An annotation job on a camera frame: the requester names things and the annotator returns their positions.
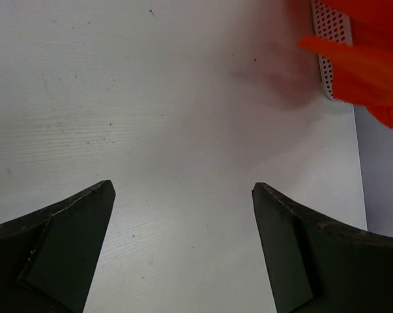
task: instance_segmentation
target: perforated plastic container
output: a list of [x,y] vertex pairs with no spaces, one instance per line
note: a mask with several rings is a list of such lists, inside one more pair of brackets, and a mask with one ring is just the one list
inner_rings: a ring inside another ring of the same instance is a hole
[[[328,7],[320,0],[311,1],[315,34],[318,37],[334,42],[352,44],[353,39],[349,17],[340,11]],[[335,100],[332,96],[332,63],[329,59],[320,55],[319,67],[321,68],[321,80],[324,92],[328,98]]]

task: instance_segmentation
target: gray floor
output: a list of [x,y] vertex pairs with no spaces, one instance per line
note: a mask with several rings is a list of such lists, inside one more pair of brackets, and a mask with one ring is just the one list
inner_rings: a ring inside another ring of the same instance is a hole
[[393,130],[355,107],[368,229],[393,237]]

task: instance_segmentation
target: white table surface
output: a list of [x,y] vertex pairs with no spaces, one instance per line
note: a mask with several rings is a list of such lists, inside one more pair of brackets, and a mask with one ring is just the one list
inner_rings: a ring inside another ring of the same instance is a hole
[[85,312],[275,312],[255,182],[366,228],[311,29],[297,0],[0,1],[0,223],[111,179]]

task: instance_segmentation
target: orange cloth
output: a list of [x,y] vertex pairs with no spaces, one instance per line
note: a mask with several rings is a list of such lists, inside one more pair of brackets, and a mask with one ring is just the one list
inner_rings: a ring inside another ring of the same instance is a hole
[[350,16],[354,46],[317,37],[300,46],[332,61],[335,98],[367,107],[393,128],[393,0],[324,2]]

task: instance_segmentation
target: orange object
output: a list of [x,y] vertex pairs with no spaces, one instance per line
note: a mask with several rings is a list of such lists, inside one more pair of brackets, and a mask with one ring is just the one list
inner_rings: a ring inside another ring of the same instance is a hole
[[350,16],[354,46],[317,37],[300,46],[331,60],[335,98],[367,107],[393,128],[393,0],[323,1]]

